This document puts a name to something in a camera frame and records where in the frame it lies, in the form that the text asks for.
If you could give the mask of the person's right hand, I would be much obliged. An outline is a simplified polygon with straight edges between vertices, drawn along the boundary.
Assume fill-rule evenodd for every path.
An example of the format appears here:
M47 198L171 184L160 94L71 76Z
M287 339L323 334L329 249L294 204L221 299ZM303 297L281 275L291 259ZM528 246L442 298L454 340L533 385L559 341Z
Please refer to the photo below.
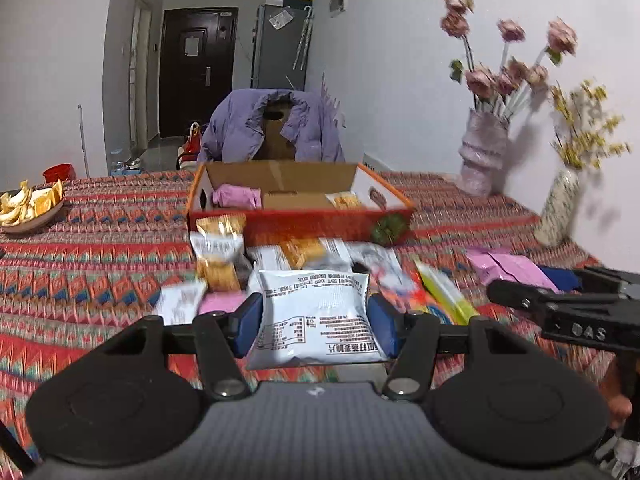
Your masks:
M632 414L632 403L622 391L622 374L620 360L612 359L606 373L599 384L599 391L608 404L608 426L617 430Z

